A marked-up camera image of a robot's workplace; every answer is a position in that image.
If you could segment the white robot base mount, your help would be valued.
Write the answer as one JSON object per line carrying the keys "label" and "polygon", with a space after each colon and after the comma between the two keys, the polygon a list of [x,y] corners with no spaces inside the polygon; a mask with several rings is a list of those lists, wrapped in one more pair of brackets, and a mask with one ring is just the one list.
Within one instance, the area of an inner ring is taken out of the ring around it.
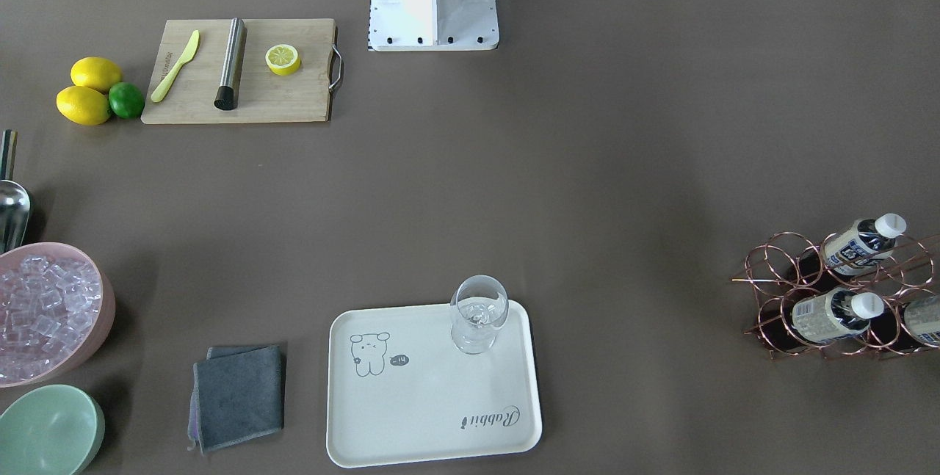
{"label": "white robot base mount", "polygon": [[499,46],[496,0],[370,0],[372,51],[489,51]]}

